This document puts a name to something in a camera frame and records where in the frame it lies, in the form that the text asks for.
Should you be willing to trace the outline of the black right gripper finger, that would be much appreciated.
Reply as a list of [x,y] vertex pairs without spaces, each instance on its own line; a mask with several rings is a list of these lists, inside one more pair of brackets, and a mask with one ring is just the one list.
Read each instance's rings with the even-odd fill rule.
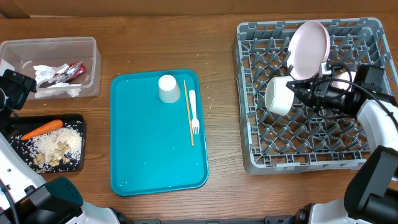
[[310,89],[313,83],[313,79],[306,80],[293,80],[286,83],[287,88],[304,88]]
[[288,89],[293,91],[294,96],[305,105],[311,104],[311,93],[309,89],[297,88],[294,86],[288,86]]

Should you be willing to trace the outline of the white tissue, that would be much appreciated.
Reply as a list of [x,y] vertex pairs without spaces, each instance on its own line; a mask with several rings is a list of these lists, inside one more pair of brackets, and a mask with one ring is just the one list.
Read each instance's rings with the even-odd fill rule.
[[[63,64],[60,67],[49,67],[46,65],[34,66],[37,88],[40,88],[39,85],[43,84],[43,82],[49,81],[53,78],[56,73],[63,73],[68,67],[68,64]],[[51,96],[59,96],[64,93],[73,98],[80,94],[80,86],[81,84],[71,84],[67,82],[57,83],[47,88],[60,88],[59,90],[38,90],[35,93],[35,98],[48,98]]]

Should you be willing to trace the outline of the red snack wrapper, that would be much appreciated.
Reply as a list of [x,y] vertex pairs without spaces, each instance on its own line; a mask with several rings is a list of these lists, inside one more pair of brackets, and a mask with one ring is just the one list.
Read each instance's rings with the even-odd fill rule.
[[69,67],[63,73],[56,73],[53,78],[49,81],[40,84],[40,88],[47,88],[57,83],[71,82],[78,78],[80,75],[86,72],[86,67],[83,62],[75,62],[69,65]]

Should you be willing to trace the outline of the orange carrot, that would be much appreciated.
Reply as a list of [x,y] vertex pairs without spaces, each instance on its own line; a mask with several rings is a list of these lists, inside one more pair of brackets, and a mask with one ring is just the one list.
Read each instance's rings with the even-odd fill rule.
[[58,130],[58,129],[62,128],[62,127],[63,127],[63,121],[60,120],[60,119],[56,119],[56,120],[48,122],[48,123],[42,125],[41,127],[39,127],[37,129],[35,129],[35,130],[23,135],[23,137],[21,137],[21,139],[22,140],[28,140],[28,139],[31,139],[31,138],[34,138],[34,137],[37,137],[37,136],[40,136],[40,135],[55,131],[55,130]]

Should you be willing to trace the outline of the white plastic fork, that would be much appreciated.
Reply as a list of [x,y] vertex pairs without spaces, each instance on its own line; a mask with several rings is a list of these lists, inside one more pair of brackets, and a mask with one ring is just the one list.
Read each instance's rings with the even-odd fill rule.
[[200,122],[197,118],[197,100],[195,90],[189,91],[189,100],[192,109],[192,129],[194,134],[199,134]]

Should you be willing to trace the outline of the large white plate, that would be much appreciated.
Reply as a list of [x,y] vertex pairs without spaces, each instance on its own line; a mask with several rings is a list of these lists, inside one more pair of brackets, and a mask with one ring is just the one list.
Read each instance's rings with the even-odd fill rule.
[[295,31],[288,51],[287,66],[293,66],[290,75],[295,80],[312,78],[329,57],[329,33],[318,21],[307,21]]

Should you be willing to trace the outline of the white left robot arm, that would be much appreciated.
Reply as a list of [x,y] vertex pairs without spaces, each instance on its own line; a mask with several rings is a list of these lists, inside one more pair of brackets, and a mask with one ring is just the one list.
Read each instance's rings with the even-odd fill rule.
[[113,208],[84,202],[66,177],[46,182],[12,148],[2,132],[30,92],[36,92],[33,78],[10,69],[1,75],[1,223],[133,223]]

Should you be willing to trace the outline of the white paper cup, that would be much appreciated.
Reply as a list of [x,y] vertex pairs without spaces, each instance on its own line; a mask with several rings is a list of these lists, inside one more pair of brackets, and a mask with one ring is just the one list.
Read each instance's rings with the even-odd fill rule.
[[159,78],[159,98],[164,103],[175,103],[180,98],[180,88],[175,77],[163,75]]

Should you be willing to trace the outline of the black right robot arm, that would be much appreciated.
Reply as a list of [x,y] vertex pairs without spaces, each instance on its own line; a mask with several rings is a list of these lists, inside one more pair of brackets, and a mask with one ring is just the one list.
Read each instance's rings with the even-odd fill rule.
[[397,223],[397,191],[389,188],[397,177],[397,102],[382,92],[384,69],[361,65],[348,88],[333,73],[286,86],[307,107],[337,110],[355,118],[366,135],[371,155],[347,186],[345,196],[329,203],[310,203],[291,223]]

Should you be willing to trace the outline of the wooden chopstick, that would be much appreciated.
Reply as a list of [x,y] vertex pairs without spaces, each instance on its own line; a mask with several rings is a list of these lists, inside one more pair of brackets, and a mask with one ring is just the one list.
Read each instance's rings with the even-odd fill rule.
[[185,91],[185,101],[186,101],[186,106],[187,106],[188,124],[189,124],[189,129],[190,129],[191,145],[192,145],[192,147],[194,147],[195,143],[194,143],[194,138],[193,138],[192,120],[191,120],[191,113],[190,113],[190,104],[188,102],[188,91],[187,91],[187,84],[186,84],[185,80],[183,81],[183,85],[184,85],[184,91]]

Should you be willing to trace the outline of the white bowl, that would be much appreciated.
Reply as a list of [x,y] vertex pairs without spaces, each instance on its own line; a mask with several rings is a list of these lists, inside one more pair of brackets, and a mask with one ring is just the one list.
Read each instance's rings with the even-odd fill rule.
[[291,76],[272,78],[265,91],[265,106],[267,110],[285,116],[291,109],[294,101],[294,92],[287,88],[287,82],[292,81]]

